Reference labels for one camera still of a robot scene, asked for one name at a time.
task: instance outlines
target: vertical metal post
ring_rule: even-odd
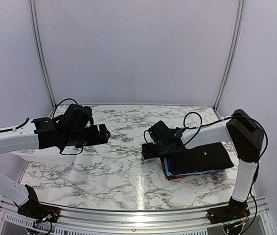
[[[239,0],[237,14],[236,14],[235,27],[234,27],[234,33],[233,33],[232,43],[231,43],[230,52],[229,52],[229,56],[228,56],[228,61],[227,61],[227,65],[226,65],[226,68],[225,68],[225,71],[223,74],[219,92],[218,92],[215,104],[213,106],[213,109],[217,110],[217,111],[220,107],[220,103],[221,103],[222,97],[224,95],[224,92],[225,92],[225,89],[226,89],[226,86],[227,86],[227,83],[229,80],[229,76],[230,76],[230,72],[231,72],[231,68],[232,68],[232,64],[233,64],[233,59],[234,59],[235,52],[236,52],[236,49],[238,46],[238,41],[239,41],[240,32],[241,32],[241,28],[242,28],[242,22],[243,22],[244,7],[245,7],[245,0]]]
[[[48,75],[48,71],[47,71],[47,66],[46,66],[45,59],[44,59],[42,42],[41,42],[41,38],[40,38],[39,26],[38,26],[38,21],[37,21],[35,0],[29,0],[29,4],[30,4],[32,29],[33,29],[33,33],[34,33],[34,41],[35,41],[37,55],[38,55],[38,59],[39,59],[39,63],[40,63],[41,71],[42,71],[42,76],[44,79],[44,84],[45,84],[45,88],[47,91],[47,95],[48,95],[50,104],[51,104],[52,108],[55,108],[56,100],[55,100],[54,93],[51,88],[51,83],[50,83],[50,79],[49,79],[49,75]]]

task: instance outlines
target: table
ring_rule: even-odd
[[[68,106],[60,106],[56,115]],[[143,132],[162,120],[182,127],[186,113],[196,111],[203,123],[217,120],[210,107],[158,105],[91,106],[95,124],[111,132],[107,144],[86,147],[72,164],[29,162],[23,184],[35,188],[42,202],[103,210],[165,210],[210,205],[229,200],[238,159],[232,144],[224,143],[234,167],[222,173],[187,176],[168,181],[159,159],[143,160]],[[190,116],[188,125],[198,125]]]

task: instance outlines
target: plastic basket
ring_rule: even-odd
[[[66,147],[63,153],[76,154],[79,151],[79,149],[74,147]],[[57,147],[46,149],[23,149],[11,153],[22,157],[24,160],[41,163],[68,164],[73,163],[76,158],[74,155],[59,154],[59,149]]]

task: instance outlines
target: white partition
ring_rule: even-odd
[[[37,1],[56,101],[212,106],[237,0]]]
[[[0,128],[46,116],[50,110],[28,2],[0,0]],[[12,154],[0,155],[0,171],[15,180],[24,163]]]
[[[244,109],[269,137],[255,189],[268,201],[277,226],[277,0],[247,1],[231,76],[219,112]]]

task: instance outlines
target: folded clothing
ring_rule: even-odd
[[[187,175],[223,172],[234,166],[220,142],[170,153],[161,158],[161,161],[168,180]]]

